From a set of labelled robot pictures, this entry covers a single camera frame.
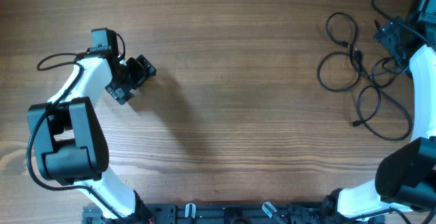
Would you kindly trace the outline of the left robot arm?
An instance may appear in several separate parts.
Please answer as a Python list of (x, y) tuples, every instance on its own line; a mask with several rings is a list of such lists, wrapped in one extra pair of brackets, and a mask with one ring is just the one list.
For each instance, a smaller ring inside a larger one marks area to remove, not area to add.
[(27, 112), (27, 169), (49, 191), (84, 193), (94, 205), (84, 208), (83, 223), (155, 223), (137, 192), (110, 168), (95, 106), (104, 91), (123, 105), (156, 69), (143, 55), (127, 59), (125, 42), (113, 30), (94, 29), (91, 40), (70, 61), (74, 70), (61, 90)]

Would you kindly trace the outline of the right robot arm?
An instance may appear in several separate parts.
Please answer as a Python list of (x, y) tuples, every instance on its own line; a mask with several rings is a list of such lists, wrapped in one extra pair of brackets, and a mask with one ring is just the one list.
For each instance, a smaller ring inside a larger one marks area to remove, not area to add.
[(414, 113), (405, 113), (410, 143), (387, 156), (375, 178), (350, 189), (336, 189), (318, 207), (307, 207), (319, 223), (383, 223), (387, 214), (426, 212), (435, 218), (435, 0), (413, 0), (406, 19), (392, 17), (377, 25), (375, 39), (390, 53), (376, 62), (394, 80), (407, 74), (414, 84)]

